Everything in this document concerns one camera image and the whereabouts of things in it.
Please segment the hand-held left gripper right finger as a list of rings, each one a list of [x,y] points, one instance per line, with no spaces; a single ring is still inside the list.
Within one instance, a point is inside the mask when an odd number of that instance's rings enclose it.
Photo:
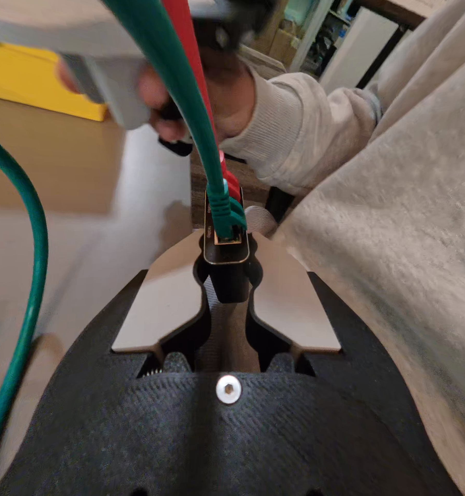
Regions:
[[[261,371],[279,353],[295,363],[304,353],[337,354],[341,343],[304,265],[282,245],[254,232],[250,262],[252,290],[246,337]]]

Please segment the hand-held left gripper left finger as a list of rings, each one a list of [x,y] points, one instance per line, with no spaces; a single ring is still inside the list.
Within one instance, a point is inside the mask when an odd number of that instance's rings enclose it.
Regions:
[[[114,353],[183,354],[192,370],[211,332],[200,262],[204,230],[192,232],[149,267],[112,343]]]

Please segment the black ethernet adapter with braided cable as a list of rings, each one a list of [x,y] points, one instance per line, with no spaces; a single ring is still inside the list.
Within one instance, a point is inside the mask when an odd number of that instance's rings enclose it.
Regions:
[[[257,358],[245,335],[250,283],[250,248],[245,225],[232,225],[230,236],[216,233],[207,193],[204,200],[203,256],[211,310],[211,335],[201,358],[207,369],[245,373],[255,371]]]

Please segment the person's right forearm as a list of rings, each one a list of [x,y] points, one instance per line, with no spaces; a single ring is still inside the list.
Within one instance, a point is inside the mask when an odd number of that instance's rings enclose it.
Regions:
[[[370,141],[382,117],[374,90],[329,95],[304,73],[266,80],[253,72],[255,105],[248,126],[221,148],[245,160],[257,178],[294,196],[307,195]]]

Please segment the person's right hand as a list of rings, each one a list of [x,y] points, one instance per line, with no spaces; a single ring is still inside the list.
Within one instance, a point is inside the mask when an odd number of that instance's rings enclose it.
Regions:
[[[235,52],[199,48],[218,144],[238,136],[248,126],[255,107],[255,82],[247,65]],[[164,141],[183,140],[187,130],[183,121],[168,121],[161,115],[169,94],[150,65],[139,78],[138,90],[150,109],[149,124]]]

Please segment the yellow plastic bin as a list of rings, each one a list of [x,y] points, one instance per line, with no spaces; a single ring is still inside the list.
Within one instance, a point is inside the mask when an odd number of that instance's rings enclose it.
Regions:
[[[106,105],[68,91],[56,76],[58,59],[50,51],[0,43],[0,99],[103,122]]]

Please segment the small brown carton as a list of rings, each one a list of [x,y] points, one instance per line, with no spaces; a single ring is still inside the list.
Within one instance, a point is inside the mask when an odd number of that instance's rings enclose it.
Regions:
[[[289,20],[283,20],[274,29],[271,25],[254,41],[252,48],[290,67],[301,40],[298,38],[298,26]]]

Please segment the white cabinet panel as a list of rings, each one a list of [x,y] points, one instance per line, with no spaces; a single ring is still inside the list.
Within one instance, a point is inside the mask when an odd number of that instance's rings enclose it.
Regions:
[[[320,78],[328,95],[339,88],[356,88],[398,25],[361,8]]]

